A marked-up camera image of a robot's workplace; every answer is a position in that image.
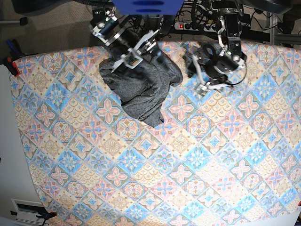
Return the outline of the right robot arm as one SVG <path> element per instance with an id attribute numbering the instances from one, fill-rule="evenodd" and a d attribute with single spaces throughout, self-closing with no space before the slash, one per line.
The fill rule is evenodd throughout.
<path id="1" fill-rule="evenodd" d="M 157 40 L 167 33 L 165 19 L 173 13 L 166 0 L 114 0 L 93 10 L 91 33 L 110 53 L 100 66 L 111 73 L 168 72 L 170 59 Z"/>

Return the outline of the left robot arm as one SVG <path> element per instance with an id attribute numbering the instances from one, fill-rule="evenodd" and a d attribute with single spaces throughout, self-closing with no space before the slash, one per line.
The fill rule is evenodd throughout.
<path id="1" fill-rule="evenodd" d="M 204 96 L 209 91 L 223 91 L 234 88 L 229 75 L 246 70 L 247 56 L 242 52 L 240 35 L 243 7 L 236 0 L 206 0 L 203 13 L 212 19 L 218 44 L 205 43 L 197 50 L 186 50 L 183 58 L 188 77 L 196 76 L 195 92 Z"/>

